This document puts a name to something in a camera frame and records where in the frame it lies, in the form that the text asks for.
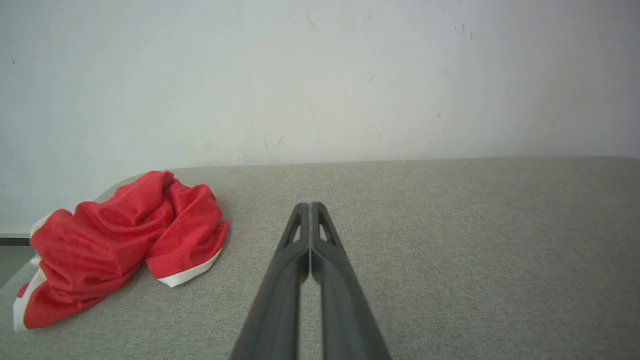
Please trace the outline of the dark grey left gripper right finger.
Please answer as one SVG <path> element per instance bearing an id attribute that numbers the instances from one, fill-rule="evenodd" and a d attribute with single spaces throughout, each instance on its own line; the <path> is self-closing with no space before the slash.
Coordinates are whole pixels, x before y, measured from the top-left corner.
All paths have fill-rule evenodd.
<path id="1" fill-rule="evenodd" d="M 392 358 L 327 207 L 311 203 L 311 275 L 320 285 L 325 360 Z"/>

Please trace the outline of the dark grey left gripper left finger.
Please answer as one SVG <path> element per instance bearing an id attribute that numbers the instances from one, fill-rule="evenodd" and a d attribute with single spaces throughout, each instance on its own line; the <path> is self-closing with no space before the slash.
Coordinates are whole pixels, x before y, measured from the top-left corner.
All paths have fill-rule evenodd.
<path id="1" fill-rule="evenodd" d="M 231 360 L 297 360 L 300 292 L 310 272 L 310 205 L 297 203 L 230 354 Z"/>

